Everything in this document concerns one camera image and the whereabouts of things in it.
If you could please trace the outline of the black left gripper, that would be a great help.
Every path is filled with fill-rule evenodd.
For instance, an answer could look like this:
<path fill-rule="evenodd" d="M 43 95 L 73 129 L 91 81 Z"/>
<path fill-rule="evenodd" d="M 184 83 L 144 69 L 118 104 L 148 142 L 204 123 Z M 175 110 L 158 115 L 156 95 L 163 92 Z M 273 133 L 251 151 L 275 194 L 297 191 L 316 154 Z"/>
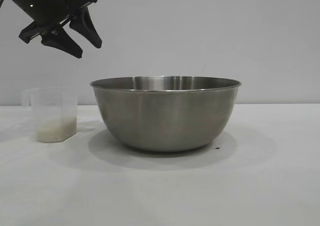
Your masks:
<path fill-rule="evenodd" d="M 33 23 L 23 29 L 19 38 L 25 43 L 38 35 L 41 43 L 68 53 L 77 59 L 82 58 L 83 50 L 64 29 L 54 29 L 70 20 L 69 27 L 86 38 L 94 47 L 102 47 L 102 39 L 97 33 L 88 6 L 98 0 L 12 0 L 33 19 Z"/>

